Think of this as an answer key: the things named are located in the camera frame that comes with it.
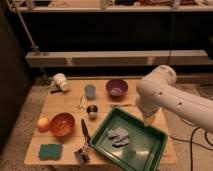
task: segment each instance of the cup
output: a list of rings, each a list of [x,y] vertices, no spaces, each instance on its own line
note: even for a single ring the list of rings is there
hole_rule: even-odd
[[[91,120],[95,120],[97,117],[98,107],[96,105],[89,105],[87,107],[87,113]]]
[[[88,84],[84,87],[85,95],[88,100],[92,100],[95,98],[95,86],[92,84]]]
[[[70,88],[65,75],[62,73],[54,75],[53,81],[62,91],[68,91]]]

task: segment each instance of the wooden table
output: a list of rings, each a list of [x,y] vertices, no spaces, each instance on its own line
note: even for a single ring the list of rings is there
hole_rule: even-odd
[[[119,101],[114,101],[107,94],[105,84],[107,79],[98,80],[70,80],[70,91],[66,93],[48,93],[44,106],[40,116],[46,116],[49,119],[61,112],[71,113],[76,121],[75,129],[69,137],[57,139],[52,136],[51,132],[40,133],[37,128],[32,136],[26,157],[25,164],[27,165],[78,165],[78,161],[74,156],[74,151],[81,148],[84,143],[84,136],[81,129],[80,120],[83,118],[88,126],[90,135],[93,135],[94,131],[98,128],[100,123],[104,120],[106,115],[110,112],[110,104],[133,104],[133,106],[121,107],[123,110],[131,113],[132,115],[142,119],[141,112],[138,110],[135,104],[137,98],[136,83],[137,79],[125,79],[129,85],[129,89],[125,96]],[[87,105],[94,104],[99,108],[98,117],[95,121],[89,120],[88,114],[85,109],[78,109],[79,98],[83,94],[83,89],[87,84],[93,84],[96,86],[96,97],[94,100],[87,102]],[[159,110],[156,114],[154,125],[161,130],[169,134],[166,120],[162,110]],[[41,144],[62,143],[63,150],[60,160],[45,160],[42,161],[38,158],[38,153]],[[106,165],[111,164],[108,160],[98,155],[93,149],[89,151],[90,165]],[[177,161],[176,153],[173,147],[173,143],[168,138],[163,156],[160,164],[174,164]]]

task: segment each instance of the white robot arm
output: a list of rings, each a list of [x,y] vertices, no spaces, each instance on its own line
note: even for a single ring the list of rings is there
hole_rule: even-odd
[[[149,117],[163,107],[213,133],[213,101],[172,87],[176,78],[175,71],[167,65],[143,77],[136,86],[138,108]]]

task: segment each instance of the green tray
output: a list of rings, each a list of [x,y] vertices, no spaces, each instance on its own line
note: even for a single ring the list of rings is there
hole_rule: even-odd
[[[122,127],[129,132],[130,143],[122,147],[112,146],[107,131]],[[114,108],[91,138],[91,147],[116,165],[127,171],[154,171],[162,156],[167,135],[149,126],[129,113]]]

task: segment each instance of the small bowl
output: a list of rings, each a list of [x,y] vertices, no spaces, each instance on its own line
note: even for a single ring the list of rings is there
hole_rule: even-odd
[[[54,116],[50,122],[50,131],[55,137],[69,135],[75,126],[75,119],[69,113],[60,113]]]
[[[128,84],[122,79],[111,79],[106,83],[106,89],[111,96],[123,96],[128,90]]]

